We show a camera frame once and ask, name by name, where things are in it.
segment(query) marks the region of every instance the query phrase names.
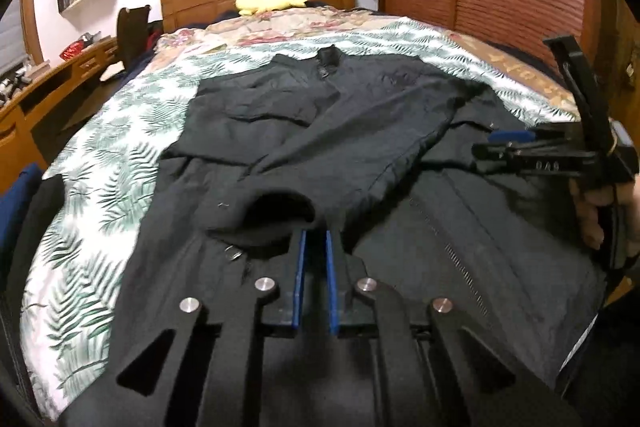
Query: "human hand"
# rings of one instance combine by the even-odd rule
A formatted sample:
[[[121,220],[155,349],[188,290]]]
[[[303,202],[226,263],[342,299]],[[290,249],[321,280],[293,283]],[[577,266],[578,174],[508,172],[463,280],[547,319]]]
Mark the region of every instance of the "human hand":
[[[604,230],[598,223],[598,207],[613,204],[613,187],[582,192],[574,179],[569,180],[569,191],[574,198],[575,212],[580,221],[582,240],[588,247],[598,250],[604,241]],[[634,183],[616,186],[619,204],[627,208],[626,254],[634,257],[640,251],[640,175]]]

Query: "bedspread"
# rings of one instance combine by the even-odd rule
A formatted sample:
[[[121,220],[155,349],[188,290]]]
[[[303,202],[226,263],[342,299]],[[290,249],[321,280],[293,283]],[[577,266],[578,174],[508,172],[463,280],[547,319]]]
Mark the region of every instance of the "bedspread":
[[[527,124],[574,118],[571,100],[550,103],[442,31],[407,18],[380,29],[232,46],[133,79],[44,176],[63,175],[65,206],[36,252],[20,317],[24,358],[44,414],[56,418],[104,369],[120,277],[151,202],[156,160],[180,135],[200,79],[257,68],[274,54],[312,57],[332,44],[354,55],[417,55],[447,73],[485,82]]]
[[[233,46],[284,42],[328,32],[373,30],[398,19],[373,15],[368,10],[343,11],[331,6],[290,8],[238,17],[206,29],[182,28],[160,37],[156,56],[143,73],[161,70],[178,58],[214,53]]]

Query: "blue cloth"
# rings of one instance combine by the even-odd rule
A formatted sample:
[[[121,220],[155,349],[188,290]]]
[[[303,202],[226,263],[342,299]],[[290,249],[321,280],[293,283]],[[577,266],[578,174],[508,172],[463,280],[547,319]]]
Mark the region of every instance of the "blue cloth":
[[[0,289],[4,288],[11,267],[24,216],[41,182],[42,171],[32,163],[20,173],[11,188],[0,196]]]

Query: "bed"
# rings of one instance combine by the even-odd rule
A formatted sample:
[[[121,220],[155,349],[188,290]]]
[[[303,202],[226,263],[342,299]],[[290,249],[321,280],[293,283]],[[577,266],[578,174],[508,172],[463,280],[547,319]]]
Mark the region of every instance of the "bed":
[[[349,11],[354,0],[193,27],[212,22],[233,1],[161,0],[164,49],[178,51],[152,61],[117,92],[45,174],[62,174],[65,206],[34,256],[20,337],[36,400],[51,418],[104,370],[120,278],[152,199],[156,160],[180,135],[201,79],[257,68],[275,54],[312,57],[333,44],[353,55],[416,55],[489,84],[527,124],[575,117],[571,96],[526,64],[408,18]],[[210,45],[212,35],[222,44]],[[209,44],[198,47],[203,39]],[[159,42],[158,55],[162,49]]]

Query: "finger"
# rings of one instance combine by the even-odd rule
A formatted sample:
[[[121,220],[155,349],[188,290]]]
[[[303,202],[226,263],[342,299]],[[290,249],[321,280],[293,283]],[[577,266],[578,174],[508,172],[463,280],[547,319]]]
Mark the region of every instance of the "finger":
[[[580,187],[574,178],[569,178],[569,193],[574,197],[574,200],[580,198]]]
[[[598,208],[584,200],[574,200],[575,214],[580,221],[598,222]]]
[[[598,250],[604,242],[604,230],[597,223],[587,223],[581,227],[582,239],[595,250]]]
[[[616,196],[619,204],[632,203],[634,201],[634,184],[625,183],[616,185]],[[596,206],[607,206],[608,204],[613,204],[613,188],[609,186],[597,188],[596,190],[589,190],[588,192],[585,192],[584,199],[588,203]]]

